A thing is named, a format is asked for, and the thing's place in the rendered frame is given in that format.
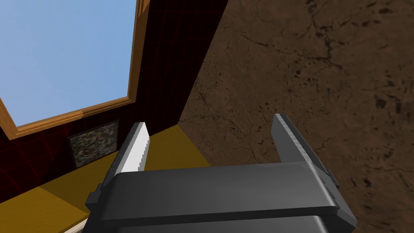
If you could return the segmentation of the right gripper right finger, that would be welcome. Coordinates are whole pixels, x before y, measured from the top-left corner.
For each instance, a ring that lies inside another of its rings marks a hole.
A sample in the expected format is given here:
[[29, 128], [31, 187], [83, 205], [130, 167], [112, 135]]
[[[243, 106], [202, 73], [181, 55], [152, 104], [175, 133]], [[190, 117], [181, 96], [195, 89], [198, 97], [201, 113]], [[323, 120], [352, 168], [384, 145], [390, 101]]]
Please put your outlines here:
[[271, 135], [281, 162], [311, 162], [329, 174], [318, 156], [285, 114], [275, 114]]

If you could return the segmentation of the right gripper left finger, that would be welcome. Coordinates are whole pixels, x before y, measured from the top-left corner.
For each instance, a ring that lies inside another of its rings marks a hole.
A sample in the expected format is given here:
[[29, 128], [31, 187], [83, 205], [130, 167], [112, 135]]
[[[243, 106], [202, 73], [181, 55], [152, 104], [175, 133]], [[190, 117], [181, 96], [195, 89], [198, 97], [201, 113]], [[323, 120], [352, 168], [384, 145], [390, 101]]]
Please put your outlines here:
[[144, 122], [134, 123], [111, 165], [111, 177], [122, 172], [143, 171], [150, 145]]

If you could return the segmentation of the dark framed speckled picture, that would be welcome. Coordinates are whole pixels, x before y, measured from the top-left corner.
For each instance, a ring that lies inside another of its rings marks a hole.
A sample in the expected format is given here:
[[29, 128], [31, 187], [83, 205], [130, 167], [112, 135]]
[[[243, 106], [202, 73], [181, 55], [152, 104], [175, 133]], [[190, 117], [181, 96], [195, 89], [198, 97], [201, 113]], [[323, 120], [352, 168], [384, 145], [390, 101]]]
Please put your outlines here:
[[118, 150], [119, 120], [67, 137], [76, 169]]

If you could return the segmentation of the wooden framed window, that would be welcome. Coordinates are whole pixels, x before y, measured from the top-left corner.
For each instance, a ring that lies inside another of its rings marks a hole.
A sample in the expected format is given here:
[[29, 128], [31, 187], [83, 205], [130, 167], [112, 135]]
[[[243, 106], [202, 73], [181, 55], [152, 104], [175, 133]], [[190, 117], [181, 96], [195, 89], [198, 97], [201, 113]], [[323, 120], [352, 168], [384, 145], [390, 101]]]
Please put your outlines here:
[[136, 102], [150, 2], [0, 0], [8, 140]]

